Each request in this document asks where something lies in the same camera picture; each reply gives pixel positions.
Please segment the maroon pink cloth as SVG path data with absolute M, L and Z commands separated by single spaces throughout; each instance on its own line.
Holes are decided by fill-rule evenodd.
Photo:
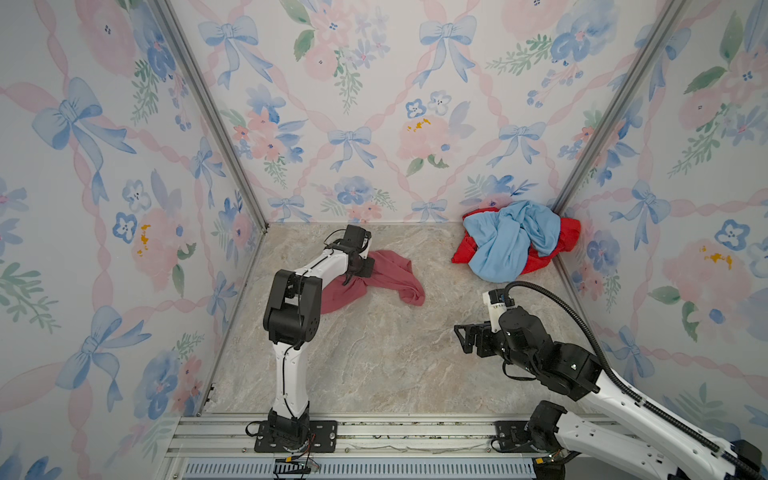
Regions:
M 339 276 L 323 289 L 323 315 L 338 311 L 361 299 L 367 294 L 369 287 L 395 291 L 400 300 L 408 305 L 422 306 L 425 303 L 424 287 L 414 275 L 409 259 L 391 250 L 373 251 L 368 257 L 374 260 L 372 275 L 369 278 L 353 277 L 345 283 L 345 277 Z

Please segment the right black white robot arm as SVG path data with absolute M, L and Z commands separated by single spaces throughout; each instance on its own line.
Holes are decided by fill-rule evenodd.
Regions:
M 757 447 L 708 433 L 648 399 L 594 353 L 553 340 L 541 320 L 521 307 L 510 307 L 495 320 L 457 325 L 454 331 L 465 353 L 498 356 L 504 365 L 521 368 L 550 391 L 585 403 L 632 434 L 603 431 L 543 401 L 528 421 L 532 443 L 540 450 L 584 453 L 650 479 L 761 476 Z

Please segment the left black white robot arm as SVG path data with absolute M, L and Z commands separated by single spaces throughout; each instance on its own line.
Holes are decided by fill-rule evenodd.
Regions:
M 348 225 L 308 264 L 276 272 L 263 318 L 276 358 L 276 393 L 267 419 L 255 432 L 257 453 L 335 450 L 337 423 L 310 419 L 307 345 L 319 329 L 323 290 L 337 278 L 347 284 L 372 275 L 371 238 L 365 228 Z

